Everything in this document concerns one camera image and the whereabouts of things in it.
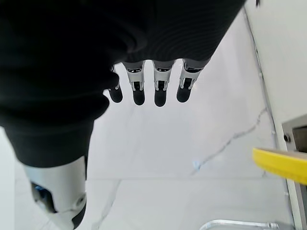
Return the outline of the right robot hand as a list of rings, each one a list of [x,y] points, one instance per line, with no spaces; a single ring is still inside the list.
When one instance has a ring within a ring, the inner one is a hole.
[[[86,210],[94,121],[122,100],[122,63],[142,105],[144,63],[154,66],[161,107],[174,62],[177,100],[189,99],[244,5],[242,0],[3,0],[0,3],[0,125],[23,165],[35,203],[61,230]]]

